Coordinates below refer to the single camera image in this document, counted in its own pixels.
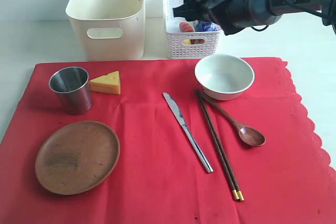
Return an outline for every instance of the wooden spoon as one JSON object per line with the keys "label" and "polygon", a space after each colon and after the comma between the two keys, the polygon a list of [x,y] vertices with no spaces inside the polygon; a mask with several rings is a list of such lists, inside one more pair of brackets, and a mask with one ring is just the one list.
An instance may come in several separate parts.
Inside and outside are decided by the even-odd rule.
{"label": "wooden spoon", "polygon": [[210,103],[213,107],[215,107],[226,119],[230,121],[232,126],[237,131],[240,139],[247,145],[253,147],[259,147],[265,144],[266,138],[254,128],[244,125],[234,119],[231,115],[229,115],[221,106],[219,106],[215,100],[210,98],[204,92],[201,92],[201,95],[204,100]]}

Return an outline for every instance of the stainless steel cup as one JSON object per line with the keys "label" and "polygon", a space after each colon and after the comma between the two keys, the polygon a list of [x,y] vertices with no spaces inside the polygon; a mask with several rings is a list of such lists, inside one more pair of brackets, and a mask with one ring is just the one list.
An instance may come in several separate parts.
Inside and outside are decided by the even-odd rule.
{"label": "stainless steel cup", "polygon": [[69,114],[84,114],[92,106],[89,73],[84,68],[69,67],[57,71],[50,78],[49,87]]}

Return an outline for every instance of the red tablecloth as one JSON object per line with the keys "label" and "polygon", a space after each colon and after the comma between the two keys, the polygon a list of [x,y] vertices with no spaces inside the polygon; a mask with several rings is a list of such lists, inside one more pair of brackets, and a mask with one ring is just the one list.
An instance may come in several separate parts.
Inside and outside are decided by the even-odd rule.
{"label": "red tablecloth", "polygon": [[[194,94],[197,60],[47,63],[35,67],[0,145],[0,223],[336,223],[335,171],[286,63],[246,60],[256,72],[254,85],[221,106],[263,132],[267,143],[247,148],[211,110],[244,202],[232,200]],[[48,80],[67,66],[84,67],[92,78],[120,70],[121,95],[93,93],[88,113],[66,115]],[[212,174],[204,171],[162,92],[179,104]],[[82,120],[116,131],[119,162],[86,193],[49,193],[35,177],[36,154],[55,130]]]}

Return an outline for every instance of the brown plate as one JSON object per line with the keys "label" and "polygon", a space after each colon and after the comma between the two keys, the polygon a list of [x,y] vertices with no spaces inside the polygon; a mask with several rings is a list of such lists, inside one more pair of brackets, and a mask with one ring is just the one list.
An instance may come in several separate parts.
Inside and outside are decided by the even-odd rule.
{"label": "brown plate", "polygon": [[120,143],[115,132],[95,121],[69,124],[56,131],[39,150],[38,181],[55,194],[88,191],[107,178],[117,164]]}

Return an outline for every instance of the white plastic basket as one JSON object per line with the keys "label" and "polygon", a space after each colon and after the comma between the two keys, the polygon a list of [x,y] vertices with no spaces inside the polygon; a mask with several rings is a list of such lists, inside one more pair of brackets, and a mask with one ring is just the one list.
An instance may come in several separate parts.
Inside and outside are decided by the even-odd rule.
{"label": "white plastic basket", "polygon": [[[222,31],[206,31],[183,33],[180,31],[180,22],[184,18],[174,18],[173,8],[183,4],[183,0],[163,0],[163,12],[167,41],[170,48],[171,59],[199,59],[216,52],[219,37]],[[186,45],[186,39],[203,39],[203,44]]]}
{"label": "white plastic basket", "polygon": [[70,0],[66,13],[88,60],[143,56],[144,0]]}

